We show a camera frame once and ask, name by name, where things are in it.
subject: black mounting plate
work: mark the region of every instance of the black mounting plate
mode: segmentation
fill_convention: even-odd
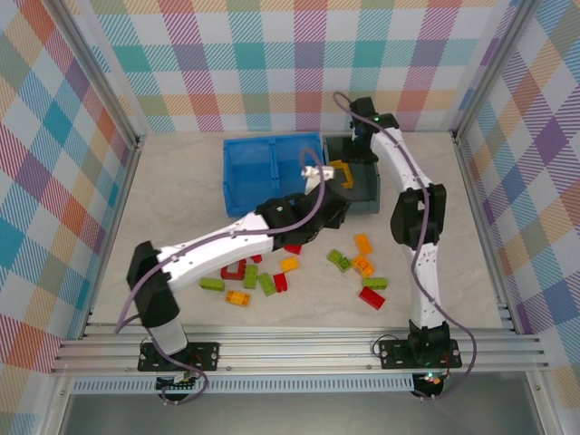
[[[193,365],[204,372],[214,372],[218,369],[219,343],[192,343],[188,347],[174,353],[171,358],[180,363]],[[185,370],[163,358],[153,343],[145,343],[140,347],[140,358],[137,364],[139,372],[184,372]]]
[[[426,371],[431,369],[447,369],[448,363],[441,358],[440,361],[435,361],[429,366],[419,365],[415,361],[411,353],[407,340],[381,340],[379,341],[379,351],[377,352],[381,358],[381,367],[384,370],[389,369],[424,369]],[[449,358],[449,368],[458,369],[461,367],[461,354],[456,340],[449,340],[449,349],[446,351]]]

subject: plaid wall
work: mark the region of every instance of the plaid wall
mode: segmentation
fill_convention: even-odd
[[[473,92],[478,88],[479,84],[481,83],[481,79],[487,72],[489,62],[493,58],[497,49],[499,48],[499,43],[506,34],[506,31],[508,30],[511,21],[514,18],[514,14],[516,13],[517,7],[519,6],[520,3],[521,0],[509,1],[509,6],[507,7],[506,12],[504,13],[504,16],[501,19],[501,23],[499,23],[498,29],[494,33],[493,38],[491,38],[491,43],[489,43],[486,53],[481,58],[478,69],[476,70],[476,73],[473,75],[473,78],[469,83],[468,90],[467,92],[465,92],[463,100],[461,100],[461,104],[459,105],[457,113],[455,113],[455,117],[453,118],[453,122],[451,123],[452,130],[457,129],[459,122],[461,121],[461,118],[463,118],[463,114],[465,113],[465,109],[468,107],[469,102],[471,101]]]
[[[0,0],[0,434],[42,417],[129,151],[41,0]]]
[[[580,1],[545,0],[464,150],[562,422],[580,433]]]
[[[447,130],[506,4],[91,0],[154,131],[343,130],[333,91],[370,94],[405,130]]]

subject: blue plastic crate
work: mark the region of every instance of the blue plastic crate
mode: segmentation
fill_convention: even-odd
[[[244,216],[270,198],[304,192],[300,151],[310,148],[323,161],[318,133],[224,140],[224,199],[227,215]],[[306,165],[314,159],[306,157]]]

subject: beige floor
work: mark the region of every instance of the beige floor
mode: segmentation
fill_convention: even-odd
[[[225,137],[240,134],[170,133],[151,135],[146,144],[121,227],[111,254],[94,322],[115,322],[129,293],[125,276],[133,248],[144,240],[156,247],[203,236],[232,222],[226,216],[221,189],[222,146]],[[450,136],[447,133],[407,133],[405,142],[425,173],[448,191],[445,230],[440,242],[439,275],[443,306],[470,327],[501,326],[478,235],[469,209]],[[178,294],[184,324],[283,326],[406,326],[410,312],[409,266],[392,240],[390,216],[398,194],[385,165],[382,211],[348,217],[340,230],[326,229],[304,246],[302,266],[288,274],[289,290],[268,298],[249,290],[249,307],[224,301],[224,294],[192,285]],[[375,276],[389,279],[382,294],[387,302],[375,311],[358,298],[361,278],[351,270],[342,275],[326,259],[337,247],[347,256],[357,253],[353,236],[366,233],[375,248],[370,255]],[[278,273],[280,250],[266,257],[260,271]],[[227,288],[242,290],[229,281]]]

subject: aluminum frame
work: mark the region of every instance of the aluminum frame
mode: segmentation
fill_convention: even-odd
[[[65,341],[53,365],[60,376],[132,376],[137,371],[139,344],[146,337],[140,325],[125,327],[115,335],[113,324],[89,324],[82,340]],[[184,326],[190,341],[219,342],[216,372],[208,375],[291,375],[385,373],[371,353],[371,344],[383,334],[404,338],[404,328],[265,328]],[[504,329],[473,331],[478,338],[476,372],[541,372],[548,359],[534,335]],[[452,331],[463,355],[465,371],[472,355],[465,333]],[[400,369],[393,373],[424,370]],[[151,376],[167,373],[152,372]]]

